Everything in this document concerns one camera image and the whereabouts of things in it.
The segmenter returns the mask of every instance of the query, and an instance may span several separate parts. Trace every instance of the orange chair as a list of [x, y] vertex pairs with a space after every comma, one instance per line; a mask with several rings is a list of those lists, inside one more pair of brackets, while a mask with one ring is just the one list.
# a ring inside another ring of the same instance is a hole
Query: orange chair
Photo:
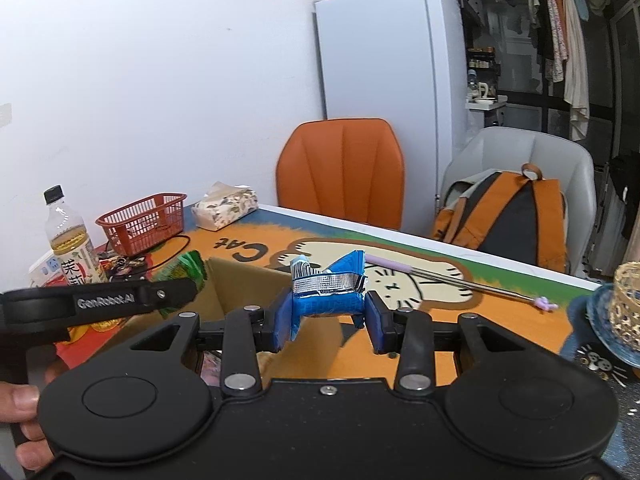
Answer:
[[382, 119], [301, 124], [276, 168], [282, 207], [399, 229], [404, 161]]

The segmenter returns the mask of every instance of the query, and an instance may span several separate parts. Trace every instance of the wicker basket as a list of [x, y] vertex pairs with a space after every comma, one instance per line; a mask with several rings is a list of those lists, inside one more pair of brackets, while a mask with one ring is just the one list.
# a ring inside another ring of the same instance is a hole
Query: wicker basket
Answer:
[[184, 228], [184, 194], [161, 193], [102, 215], [95, 223], [104, 229], [113, 250], [136, 256]]
[[616, 270], [609, 321], [620, 341], [640, 351], [640, 262], [622, 264]]

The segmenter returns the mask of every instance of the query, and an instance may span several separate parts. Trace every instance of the screw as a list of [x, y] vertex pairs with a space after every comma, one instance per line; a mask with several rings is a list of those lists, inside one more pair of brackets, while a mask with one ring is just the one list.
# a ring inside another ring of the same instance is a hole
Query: screw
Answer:
[[338, 388], [329, 385], [321, 386], [320, 393], [323, 395], [333, 396], [338, 393]]
[[249, 374], [233, 374], [225, 379], [225, 386], [231, 390], [248, 390], [255, 384], [255, 377]]
[[431, 379], [422, 374], [408, 374], [400, 379], [400, 386], [412, 392], [421, 392], [431, 386]]

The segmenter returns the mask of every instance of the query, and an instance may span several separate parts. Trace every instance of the bottle label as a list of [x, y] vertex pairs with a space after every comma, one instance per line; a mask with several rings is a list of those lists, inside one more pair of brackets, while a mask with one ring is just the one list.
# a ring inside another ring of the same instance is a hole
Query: bottle label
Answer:
[[90, 239], [87, 239], [82, 245], [70, 250], [68, 253], [59, 254], [57, 258], [69, 285], [103, 283], [107, 281], [107, 276], [100, 265], [100, 261], [98, 261], [98, 256]]

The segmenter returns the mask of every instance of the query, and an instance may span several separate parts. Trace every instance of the fingernail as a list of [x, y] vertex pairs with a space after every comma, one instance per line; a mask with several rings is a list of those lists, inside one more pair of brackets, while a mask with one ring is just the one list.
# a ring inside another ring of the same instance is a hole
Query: fingernail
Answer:
[[33, 471], [42, 467], [42, 464], [40, 463], [40, 456], [33, 451], [25, 451], [18, 448], [16, 450], [16, 455], [18, 458], [18, 462], [20, 462], [20, 465], [25, 469]]
[[22, 412], [32, 412], [38, 403], [40, 392], [36, 386], [18, 386], [14, 390], [15, 407]]

